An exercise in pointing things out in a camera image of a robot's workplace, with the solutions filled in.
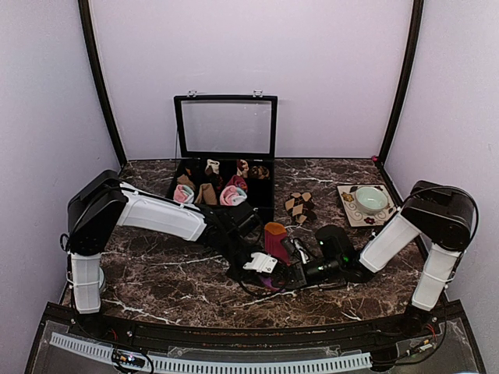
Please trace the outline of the maroon purple orange striped sock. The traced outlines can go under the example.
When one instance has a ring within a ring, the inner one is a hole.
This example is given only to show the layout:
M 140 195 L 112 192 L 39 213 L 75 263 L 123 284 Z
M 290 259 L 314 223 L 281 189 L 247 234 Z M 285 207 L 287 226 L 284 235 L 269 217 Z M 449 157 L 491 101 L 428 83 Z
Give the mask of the maroon purple orange striped sock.
M 271 256 L 280 259 L 282 262 L 286 263 L 286 266 L 290 266 L 291 262 L 289 255 L 285 247 L 281 244 L 281 240 L 287 238 L 288 234 L 285 227 L 277 222 L 269 222 L 264 227 L 264 243 L 265 251 Z M 281 287 L 278 280 L 273 281 L 269 277 L 259 275 L 260 280 L 272 291 L 276 291 Z

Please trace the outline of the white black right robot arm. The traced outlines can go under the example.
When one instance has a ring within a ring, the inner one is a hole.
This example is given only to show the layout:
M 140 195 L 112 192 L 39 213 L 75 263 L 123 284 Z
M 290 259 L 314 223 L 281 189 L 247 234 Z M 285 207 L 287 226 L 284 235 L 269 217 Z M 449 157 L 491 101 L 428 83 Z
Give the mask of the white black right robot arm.
M 365 284 L 416 238 L 427 238 L 430 248 L 415 291 L 411 309 L 398 321 L 398 332 L 414 338 L 428 324 L 428 315 L 452 282 L 479 224 L 479 208 L 465 190 L 432 182 L 417 182 L 409 196 L 362 250 L 354 249 L 346 231 L 336 225 L 323 226 L 315 237 L 321 257 L 274 270 L 276 288 L 291 290 L 321 284 L 340 277 L 348 283 Z

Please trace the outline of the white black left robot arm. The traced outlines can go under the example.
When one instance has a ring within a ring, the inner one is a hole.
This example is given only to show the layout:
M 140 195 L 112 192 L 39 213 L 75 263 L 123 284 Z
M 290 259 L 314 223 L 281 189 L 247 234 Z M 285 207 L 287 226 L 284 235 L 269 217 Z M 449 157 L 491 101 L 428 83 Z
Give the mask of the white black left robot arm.
M 215 249 L 225 258 L 261 225 L 257 212 L 247 203 L 209 207 L 177 203 L 136 189 L 117 173 L 100 173 L 68 204 L 68 234 L 60 244 L 69 254 L 69 279 L 73 286 L 80 328 L 94 340 L 110 333 L 101 309 L 101 254 L 117 226 L 130 226 L 173 235 Z

